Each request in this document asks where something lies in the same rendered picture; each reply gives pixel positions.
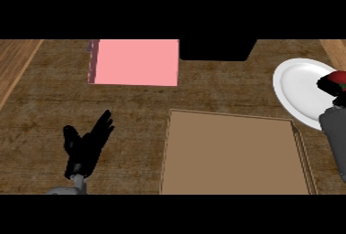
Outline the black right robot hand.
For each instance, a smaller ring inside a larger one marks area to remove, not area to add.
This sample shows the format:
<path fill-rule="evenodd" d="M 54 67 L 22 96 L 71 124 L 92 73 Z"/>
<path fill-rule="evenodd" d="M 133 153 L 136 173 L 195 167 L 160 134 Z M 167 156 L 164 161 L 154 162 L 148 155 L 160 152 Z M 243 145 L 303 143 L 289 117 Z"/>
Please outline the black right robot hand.
<path fill-rule="evenodd" d="M 346 108 L 346 90 L 340 85 L 324 76 L 318 79 L 317 86 L 324 92 L 336 97 L 333 104 L 340 108 Z"/>

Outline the black appliance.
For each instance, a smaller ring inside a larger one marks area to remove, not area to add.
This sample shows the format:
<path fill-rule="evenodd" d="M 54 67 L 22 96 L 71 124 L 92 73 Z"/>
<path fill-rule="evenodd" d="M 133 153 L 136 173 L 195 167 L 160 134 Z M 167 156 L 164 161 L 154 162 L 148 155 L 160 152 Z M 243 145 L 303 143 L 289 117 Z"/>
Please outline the black appliance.
<path fill-rule="evenodd" d="M 182 39 L 181 59 L 246 61 L 256 39 Z"/>

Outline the white plate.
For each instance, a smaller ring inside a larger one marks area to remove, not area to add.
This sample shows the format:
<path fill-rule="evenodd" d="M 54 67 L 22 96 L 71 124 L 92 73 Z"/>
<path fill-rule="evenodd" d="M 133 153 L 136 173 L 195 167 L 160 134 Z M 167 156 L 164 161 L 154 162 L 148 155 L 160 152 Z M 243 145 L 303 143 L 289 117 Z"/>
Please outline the white plate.
<path fill-rule="evenodd" d="M 324 111 L 332 107 L 346 109 L 333 104 L 336 97 L 317 86 L 318 79 L 334 71 L 342 70 L 309 58 L 292 58 L 275 68 L 275 96 L 292 116 L 317 130 L 323 129 L 320 116 Z"/>

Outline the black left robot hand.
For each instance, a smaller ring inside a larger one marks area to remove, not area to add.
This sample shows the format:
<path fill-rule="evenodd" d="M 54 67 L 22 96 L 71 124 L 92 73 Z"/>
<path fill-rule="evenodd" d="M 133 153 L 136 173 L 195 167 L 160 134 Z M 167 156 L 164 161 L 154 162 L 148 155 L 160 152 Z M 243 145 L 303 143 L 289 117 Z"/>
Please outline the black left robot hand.
<path fill-rule="evenodd" d="M 102 154 L 102 148 L 114 129 L 110 111 L 104 112 L 92 130 L 85 135 L 79 134 L 71 125 L 64 127 L 64 148 L 70 156 L 65 170 L 65 177 L 68 179 L 76 175 L 82 175 L 83 177 L 92 175 Z"/>

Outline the brown tray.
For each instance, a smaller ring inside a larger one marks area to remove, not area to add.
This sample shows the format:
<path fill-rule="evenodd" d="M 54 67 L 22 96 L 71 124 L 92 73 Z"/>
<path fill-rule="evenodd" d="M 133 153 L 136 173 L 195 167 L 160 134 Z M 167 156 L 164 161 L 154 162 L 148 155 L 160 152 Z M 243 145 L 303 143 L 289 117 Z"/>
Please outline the brown tray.
<path fill-rule="evenodd" d="M 314 195 L 300 132 L 290 119 L 173 110 L 163 195 Z"/>

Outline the red tomato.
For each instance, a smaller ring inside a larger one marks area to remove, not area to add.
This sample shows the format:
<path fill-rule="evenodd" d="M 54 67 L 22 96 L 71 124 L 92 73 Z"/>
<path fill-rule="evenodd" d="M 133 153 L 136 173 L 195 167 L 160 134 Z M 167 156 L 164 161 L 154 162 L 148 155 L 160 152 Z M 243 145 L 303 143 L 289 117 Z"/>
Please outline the red tomato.
<path fill-rule="evenodd" d="M 346 91 L 346 71 L 332 72 L 327 79 L 340 86 L 343 91 Z"/>

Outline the pink box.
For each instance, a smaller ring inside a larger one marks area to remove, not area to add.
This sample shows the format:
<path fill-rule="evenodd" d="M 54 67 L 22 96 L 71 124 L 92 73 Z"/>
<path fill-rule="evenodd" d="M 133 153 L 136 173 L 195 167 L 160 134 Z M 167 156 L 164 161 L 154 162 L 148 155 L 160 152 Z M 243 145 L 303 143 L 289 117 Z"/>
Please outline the pink box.
<path fill-rule="evenodd" d="M 88 83 L 178 86 L 178 39 L 93 39 Z"/>

